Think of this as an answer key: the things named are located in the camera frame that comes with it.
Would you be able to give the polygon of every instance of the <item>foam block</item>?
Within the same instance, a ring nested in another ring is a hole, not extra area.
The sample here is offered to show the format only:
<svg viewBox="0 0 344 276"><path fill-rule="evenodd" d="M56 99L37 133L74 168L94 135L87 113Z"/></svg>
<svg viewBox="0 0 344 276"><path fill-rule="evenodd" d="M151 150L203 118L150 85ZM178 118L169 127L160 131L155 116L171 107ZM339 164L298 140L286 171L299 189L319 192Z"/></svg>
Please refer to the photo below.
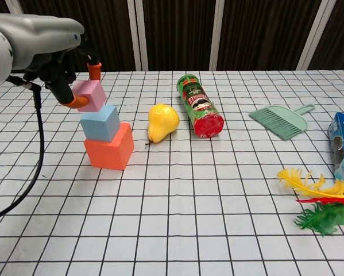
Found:
<svg viewBox="0 0 344 276"><path fill-rule="evenodd" d="M93 167L124 170L134 149L131 126L122 122L112 142L86 139L84 144Z"/></svg>
<svg viewBox="0 0 344 276"><path fill-rule="evenodd" d="M86 106L78 108L80 112L97 112L107 100L103 86L99 80L80 80L72 89L72 92L74 95L84 96L89 100Z"/></svg>
<svg viewBox="0 0 344 276"><path fill-rule="evenodd" d="M89 140L111 142L119 130L117 108L104 105L99 112L86 112L80 119L85 137Z"/></svg>

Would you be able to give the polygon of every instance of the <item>green chip can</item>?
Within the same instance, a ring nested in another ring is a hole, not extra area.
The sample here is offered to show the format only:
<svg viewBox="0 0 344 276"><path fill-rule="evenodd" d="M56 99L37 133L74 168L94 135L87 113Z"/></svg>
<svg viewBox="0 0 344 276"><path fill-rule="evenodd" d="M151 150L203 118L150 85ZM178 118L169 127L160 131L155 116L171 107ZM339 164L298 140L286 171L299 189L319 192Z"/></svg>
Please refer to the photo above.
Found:
<svg viewBox="0 0 344 276"><path fill-rule="evenodd" d="M177 82L177 89L197 136L209 138L222 131L224 119L209 100L196 76L188 74L181 77Z"/></svg>

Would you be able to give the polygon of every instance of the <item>grid tablecloth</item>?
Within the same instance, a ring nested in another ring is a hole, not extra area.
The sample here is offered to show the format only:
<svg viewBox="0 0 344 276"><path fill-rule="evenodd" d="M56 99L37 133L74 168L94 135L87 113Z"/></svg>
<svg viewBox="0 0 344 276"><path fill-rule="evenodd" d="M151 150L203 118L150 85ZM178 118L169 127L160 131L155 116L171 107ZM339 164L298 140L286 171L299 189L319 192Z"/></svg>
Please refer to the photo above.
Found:
<svg viewBox="0 0 344 276"><path fill-rule="evenodd" d="M133 130L123 172L90 166L81 114L43 87L44 167L29 196L0 219L0 275L344 276L344 227L332 237L299 229L293 219L307 206L276 176L302 168L333 183L326 130L344 112L344 71L188 72L225 117L211 140L191 130L176 90L185 73L102 74L107 104ZM145 146L155 103L172 105L181 122ZM291 141L248 116L308 103L316 105L305 115L308 130ZM3 83L0 210L28 185L37 159L32 94Z"/></svg>

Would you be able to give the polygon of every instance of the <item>dustpan handle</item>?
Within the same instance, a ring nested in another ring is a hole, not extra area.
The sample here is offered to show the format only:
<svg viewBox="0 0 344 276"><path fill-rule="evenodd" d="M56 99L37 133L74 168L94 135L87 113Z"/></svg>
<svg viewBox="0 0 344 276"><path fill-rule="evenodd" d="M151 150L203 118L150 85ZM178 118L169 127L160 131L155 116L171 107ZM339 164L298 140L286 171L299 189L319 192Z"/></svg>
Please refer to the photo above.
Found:
<svg viewBox="0 0 344 276"><path fill-rule="evenodd" d="M303 114L306 114L307 112L310 112L314 109L315 109L314 105L304 105L304 106L301 106L300 108L294 110L294 112L299 114L299 115L303 115Z"/></svg>

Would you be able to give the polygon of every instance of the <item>yellow pear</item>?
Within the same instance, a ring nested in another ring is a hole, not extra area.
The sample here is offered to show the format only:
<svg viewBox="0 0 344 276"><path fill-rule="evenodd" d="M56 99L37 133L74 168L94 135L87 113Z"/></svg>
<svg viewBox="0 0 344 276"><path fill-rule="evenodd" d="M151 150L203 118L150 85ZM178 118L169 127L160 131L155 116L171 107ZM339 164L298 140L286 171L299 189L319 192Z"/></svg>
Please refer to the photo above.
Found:
<svg viewBox="0 0 344 276"><path fill-rule="evenodd" d="M149 140L151 143L162 141L179 125L177 112L169 105L157 104L149 111Z"/></svg>

